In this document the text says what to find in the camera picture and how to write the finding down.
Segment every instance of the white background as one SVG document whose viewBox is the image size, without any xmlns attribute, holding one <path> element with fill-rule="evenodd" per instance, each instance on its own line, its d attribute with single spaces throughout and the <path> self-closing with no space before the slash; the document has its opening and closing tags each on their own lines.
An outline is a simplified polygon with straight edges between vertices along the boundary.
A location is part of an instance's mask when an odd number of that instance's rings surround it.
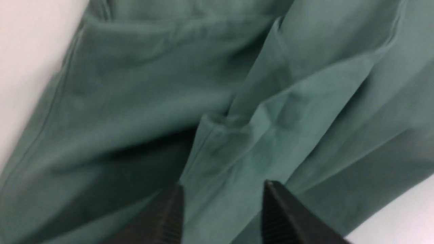
<svg viewBox="0 0 434 244">
<path fill-rule="evenodd" d="M 87 0 L 0 0 L 0 172 L 60 63 Z M 434 176 L 376 213 L 354 244 L 434 244 Z"/>
</svg>

